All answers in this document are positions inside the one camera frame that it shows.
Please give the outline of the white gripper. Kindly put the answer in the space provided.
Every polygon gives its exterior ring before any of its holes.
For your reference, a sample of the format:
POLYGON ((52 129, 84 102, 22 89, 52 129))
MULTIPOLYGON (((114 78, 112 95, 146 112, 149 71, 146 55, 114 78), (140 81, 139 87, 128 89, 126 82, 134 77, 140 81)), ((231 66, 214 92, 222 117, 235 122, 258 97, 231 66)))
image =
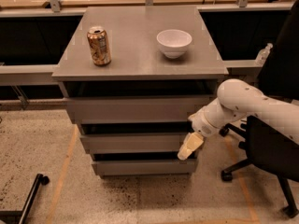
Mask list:
POLYGON ((189 115, 188 121, 192 124, 194 133, 186 135, 178 151, 178 158, 182 161, 186 160, 197 148, 204 144, 204 137, 212 136, 218 130, 207 120, 204 107, 189 115))

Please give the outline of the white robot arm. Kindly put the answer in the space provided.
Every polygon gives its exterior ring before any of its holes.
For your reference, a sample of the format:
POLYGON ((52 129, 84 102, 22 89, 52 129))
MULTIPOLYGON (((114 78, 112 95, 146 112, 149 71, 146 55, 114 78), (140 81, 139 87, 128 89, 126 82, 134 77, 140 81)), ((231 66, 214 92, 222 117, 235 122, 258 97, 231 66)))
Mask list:
POLYGON ((228 79, 217 89, 217 98, 188 117, 192 132, 185 137, 178 158, 186 160, 207 137, 224 125, 253 116, 299 144, 299 106, 265 96, 239 79, 228 79))

